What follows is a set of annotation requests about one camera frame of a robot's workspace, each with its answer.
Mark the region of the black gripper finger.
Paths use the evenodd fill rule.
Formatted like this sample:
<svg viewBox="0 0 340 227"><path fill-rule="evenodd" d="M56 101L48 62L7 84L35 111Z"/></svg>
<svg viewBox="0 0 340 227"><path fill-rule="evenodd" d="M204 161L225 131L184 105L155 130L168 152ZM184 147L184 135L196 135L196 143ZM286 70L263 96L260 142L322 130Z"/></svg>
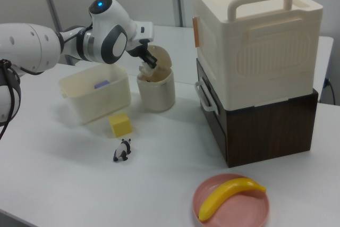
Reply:
<svg viewBox="0 0 340 227"><path fill-rule="evenodd" d="M151 68L155 68L157 66L157 59L148 50L146 50L146 60L145 60L145 62Z"/></svg>
<svg viewBox="0 0 340 227"><path fill-rule="evenodd" d="M139 57L146 63L148 63L148 50L145 47L139 47Z"/></svg>

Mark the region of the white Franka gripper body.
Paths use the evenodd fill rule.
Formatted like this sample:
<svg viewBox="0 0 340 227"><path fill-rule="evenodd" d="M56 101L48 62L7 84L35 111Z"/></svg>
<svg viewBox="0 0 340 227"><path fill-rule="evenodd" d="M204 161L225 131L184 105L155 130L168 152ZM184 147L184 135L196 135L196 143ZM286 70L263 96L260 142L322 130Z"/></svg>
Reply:
<svg viewBox="0 0 340 227"><path fill-rule="evenodd" d="M139 57L139 47L148 50L148 44L154 40L154 24L152 22L133 21L133 30L128 38L126 51L133 57Z"/></svg>

